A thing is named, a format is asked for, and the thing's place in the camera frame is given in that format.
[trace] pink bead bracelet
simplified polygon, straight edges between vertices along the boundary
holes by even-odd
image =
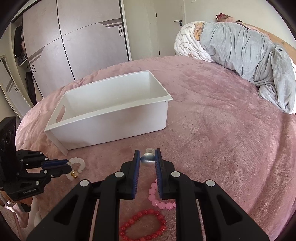
[[[148,199],[152,202],[152,206],[159,207],[159,209],[166,208],[167,210],[171,210],[176,207],[176,202],[164,203],[164,202],[160,202],[159,200],[157,200],[156,196],[155,196],[156,189],[157,189],[157,180],[155,180],[155,182],[151,184],[151,188],[149,189],[150,195],[149,195]]]

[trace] red bead bracelet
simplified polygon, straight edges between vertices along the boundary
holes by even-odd
[[[138,239],[130,239],[126,235],[126,229],[131,227],[136,221],[138,221],[140,218],[142,218],[145,215],[154,215],[157,217],[157,220],[160,223],[160,228],[155,233],[147,235],[145,237],[141,237]],[[136,215],[134,215],[131,219],[129,219],[127,222],[125,222],[120,228],[119,228],[119,235],[121,236],[122,240],[126,241],[150,241],[151,239],[155,239],[158,236],[162,235],[162,233],[167,229],[166,227],[166,220],[164,219],[164,216],[160,214],[160,211],[154,211],[153,209],[149,210],[143,210],[138,212]]]

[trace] bin handle hole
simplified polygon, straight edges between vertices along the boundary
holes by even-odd
[[[66,107],[63,105],[57,116],[57,119],[56,119],[57,123],[62,121],[65,111],[66,111]]]

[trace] white plastic bin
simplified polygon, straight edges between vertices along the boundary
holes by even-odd
[[[44,132],[67,155],[71,149],[164,129],[170,100],[150,71],[108,78],[67,91]]]

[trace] sliding wardrobe door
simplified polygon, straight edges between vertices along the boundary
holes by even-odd
[[[102,21],[121,18],[118,0],[57,0],[62,36]]]
[[[76,80],[128,61],[118,0],[57,0],[57,8]]]
[[[128,61],[121,19],[96,23],[62,38],[76,80]]]
[[[24,12],[23,33],[28,57],[60,38],[57,1],[42,0]]]
[[[74,81],[61,38],[29,57],[29,63],[44,98],[56,89]]]
[[[5,57],[0,59],[0,76],[0,87],[2,88],[7,102],[12,107],[17,116],[19,116],[20,119],[23,119],[25,114],[31,109],[31,106],[28,104],[18,87],[15,85],[7,67]]]

